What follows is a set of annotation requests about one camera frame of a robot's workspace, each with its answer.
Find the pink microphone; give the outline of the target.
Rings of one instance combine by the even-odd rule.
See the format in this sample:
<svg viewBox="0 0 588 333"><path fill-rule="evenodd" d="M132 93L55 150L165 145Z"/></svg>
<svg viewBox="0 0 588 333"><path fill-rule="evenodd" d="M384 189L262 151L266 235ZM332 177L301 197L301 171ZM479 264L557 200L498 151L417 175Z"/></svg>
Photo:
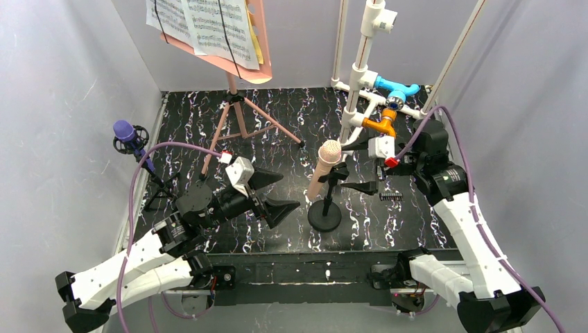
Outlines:
<svg viewBox="0 0 588 333"><path fill-rule="evenodd" d="M326 176L331 171L331 168L340 161L341 155L340 142L334 139L328 139L318 149L317 165L306 191L308 200L315 200L324 184L324 181L320 181L321 177Z"/></svg>

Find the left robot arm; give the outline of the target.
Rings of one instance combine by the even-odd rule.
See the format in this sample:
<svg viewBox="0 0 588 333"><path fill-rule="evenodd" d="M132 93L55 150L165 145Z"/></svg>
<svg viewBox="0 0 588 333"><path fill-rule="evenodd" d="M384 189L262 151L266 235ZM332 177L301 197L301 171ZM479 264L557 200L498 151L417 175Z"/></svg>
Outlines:
<svg viewBox="0 0 588 333"><path fill-rule="evenodd" d="M64 301L64 321L72 332L91 332L110 316L138 300L178 287L214 280L214 267L197 245L203 232L252 212L276 228L300 206L296 200L274 200L257 190L280 181L283 175L255 167L245 193L233 186L218 192L199 180L175 201L171 215L156 223L127 250L79 273L56 276Z"/></svg>

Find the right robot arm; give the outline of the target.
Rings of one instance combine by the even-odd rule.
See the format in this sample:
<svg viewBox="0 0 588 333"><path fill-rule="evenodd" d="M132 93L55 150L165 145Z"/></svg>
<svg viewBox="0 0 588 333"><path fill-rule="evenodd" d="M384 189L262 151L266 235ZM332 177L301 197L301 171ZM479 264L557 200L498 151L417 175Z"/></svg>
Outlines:
<svg viewBox="0 0 588 333"><path fill-rule="evenodd" d="M448 143L442 122L418 121L400 152L386 155L385 171L414 177L453 237L468 276L419 247L399 253L394 266L374 266L369 277L376 289L415 282L432 290L457 311L467 332L522 327L544 305L544 294L528 286L508 263L482 215L469 169L450 160Z"/></svg>

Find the black round-base mic stand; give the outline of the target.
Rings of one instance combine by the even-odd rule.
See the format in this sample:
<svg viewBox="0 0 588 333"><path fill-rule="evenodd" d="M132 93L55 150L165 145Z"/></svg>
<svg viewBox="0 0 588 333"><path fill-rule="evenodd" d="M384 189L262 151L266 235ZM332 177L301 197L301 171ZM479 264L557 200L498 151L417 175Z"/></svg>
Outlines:
<svg viewBox="0 0 588 333"><path fill-rule="evenodd" d="M347 164L341 162L331 168L329 173L318 178L318 184L322 187L328 184L326 196L314 202L307 214L311 227L318 232L331 232L335 230L341 222L342 213L339 206L333 203L333 190L338 181L344 181L349 176Z"/></svg>

